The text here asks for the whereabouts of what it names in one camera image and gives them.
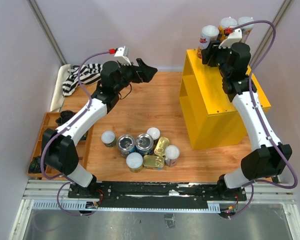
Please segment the red label can white lid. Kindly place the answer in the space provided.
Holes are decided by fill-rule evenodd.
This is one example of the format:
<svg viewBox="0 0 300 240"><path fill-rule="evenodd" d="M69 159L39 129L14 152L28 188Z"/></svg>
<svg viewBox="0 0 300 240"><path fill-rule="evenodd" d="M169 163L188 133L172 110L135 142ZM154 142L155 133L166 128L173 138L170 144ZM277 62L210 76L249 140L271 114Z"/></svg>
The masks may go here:
<svg viewBox="0 0 300 240"><path fill-rule="evenodd" d="M202 59L202 50L206 49L211 41L216 40L219 33L219 29L214 25L206 25L202 28L196 53L199 59Z"/></svg>

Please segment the tall yellow blue can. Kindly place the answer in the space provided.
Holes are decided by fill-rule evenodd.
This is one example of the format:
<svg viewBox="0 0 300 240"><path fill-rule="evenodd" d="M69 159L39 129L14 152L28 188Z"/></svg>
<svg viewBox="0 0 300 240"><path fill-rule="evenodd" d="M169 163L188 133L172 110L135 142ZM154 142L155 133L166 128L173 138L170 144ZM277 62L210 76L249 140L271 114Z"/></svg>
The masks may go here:
<svg viewBox="0 0 300 240"><path fill-rule="evenodd" d="M240 25L250 23L250 22L253 22L253 21L254 21L254 19L252 17L242 16L238 19L237 23L240 26ZM242 43L245 43L247 41L247 39L249 37L249 34L251 33L253 27L254 27L254 24L250 24L250 25L243 26L241 28L241 32L242 32L241 42Z"/></svg>

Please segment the small can white lid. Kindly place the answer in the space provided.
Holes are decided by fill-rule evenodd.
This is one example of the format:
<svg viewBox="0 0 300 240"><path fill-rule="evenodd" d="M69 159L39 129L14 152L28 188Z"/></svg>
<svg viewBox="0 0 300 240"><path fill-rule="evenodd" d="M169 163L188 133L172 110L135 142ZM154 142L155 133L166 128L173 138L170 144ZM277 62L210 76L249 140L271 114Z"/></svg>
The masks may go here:
<svg viewBox="0 0 300 240"><path fill-rule="evenodd" d="M161 136L160 130L156 127L150 127L146 133L152 137L153 144L156 145Z"/></svg>

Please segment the yellow wooden shelf cabinet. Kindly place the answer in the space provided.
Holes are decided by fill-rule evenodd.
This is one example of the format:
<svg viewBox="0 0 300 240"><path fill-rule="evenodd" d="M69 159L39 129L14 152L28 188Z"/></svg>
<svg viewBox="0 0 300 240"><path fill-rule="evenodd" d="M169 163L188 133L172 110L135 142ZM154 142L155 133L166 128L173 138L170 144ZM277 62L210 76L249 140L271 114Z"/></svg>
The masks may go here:
<svg viewBox="0 0 300 240"><path fill-rule="evenodd" d="M203 65L195 49L186 51L179 102L193 150L237 145L247 135L219 69Z"/></svg>

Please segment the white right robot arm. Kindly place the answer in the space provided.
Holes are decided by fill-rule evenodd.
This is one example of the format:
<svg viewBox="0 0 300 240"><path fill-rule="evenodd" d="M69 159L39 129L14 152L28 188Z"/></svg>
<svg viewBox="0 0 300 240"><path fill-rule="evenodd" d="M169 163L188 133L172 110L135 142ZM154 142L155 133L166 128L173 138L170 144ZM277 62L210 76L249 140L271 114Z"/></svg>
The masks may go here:
<svg viewBox="0 0 300 240"><path fill-rule="evenodd" d="M247 74L250 47L242 42L223 47L220 41L213 40L201 54L204 65L219 69L222 89L238 111L251 144L251 153L241 160L240 167L217 181L217 196L228 200L249 184L280 175L284 168L292 171L292 148L283 144L271 128L252 74Z"/></svg>

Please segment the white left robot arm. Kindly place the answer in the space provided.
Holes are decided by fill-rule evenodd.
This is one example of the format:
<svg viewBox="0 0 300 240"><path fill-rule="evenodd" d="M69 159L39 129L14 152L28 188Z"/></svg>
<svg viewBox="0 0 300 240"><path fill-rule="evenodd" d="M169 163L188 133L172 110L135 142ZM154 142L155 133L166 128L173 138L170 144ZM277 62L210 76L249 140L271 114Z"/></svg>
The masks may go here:
<svg viewBox="0 0 300 240"><path fill-rule="evenodd" d="M158 71L141 58L137 58L136 62L136 65L105 62L96 90L87 104L66 123L55 130L48 128L42 135L41 167L57 170L80 186L79 191L86 198L97 193L97 178L79 163L76 146L84 133L114 108L121 90L130 83L150 82Z"/></svg>

